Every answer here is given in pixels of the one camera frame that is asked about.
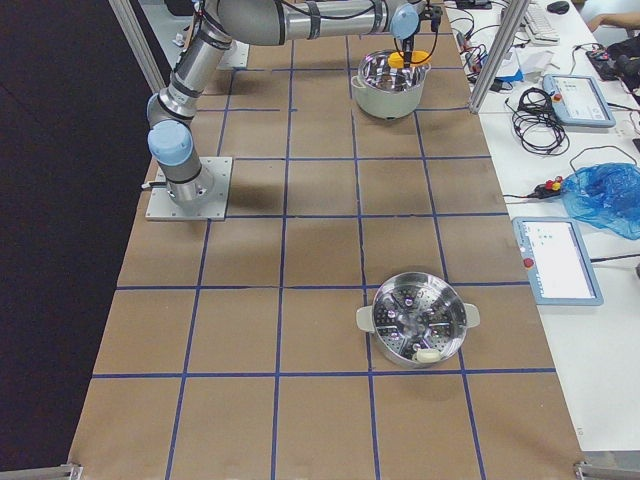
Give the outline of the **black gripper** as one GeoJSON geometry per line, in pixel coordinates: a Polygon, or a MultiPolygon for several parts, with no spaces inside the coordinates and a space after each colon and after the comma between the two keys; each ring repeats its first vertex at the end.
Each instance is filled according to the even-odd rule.
{"type": "Polygon", "coordinates": [[[403,68],[411,67],[411,57],[415,45],[415,34],[411,34],[402,40],[403,68]]]}

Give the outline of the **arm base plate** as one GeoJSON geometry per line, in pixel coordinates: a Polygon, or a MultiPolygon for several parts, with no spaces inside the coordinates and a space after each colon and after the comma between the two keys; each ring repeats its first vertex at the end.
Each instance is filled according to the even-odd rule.
{"type": "Polygon", "coordinates": [[[250,46],[248,44],[233,41],[226,50],[217,66],[218,70],[246,69],[249,60],[250,46]]]}
{"type": "Polygon", "coordinates": [[[231,157],[201,157],[199,176],[184,184],[168,181],[158,169],[150,191],[145,218],[149,221],[224,221],[232,178],[231,157]]]}

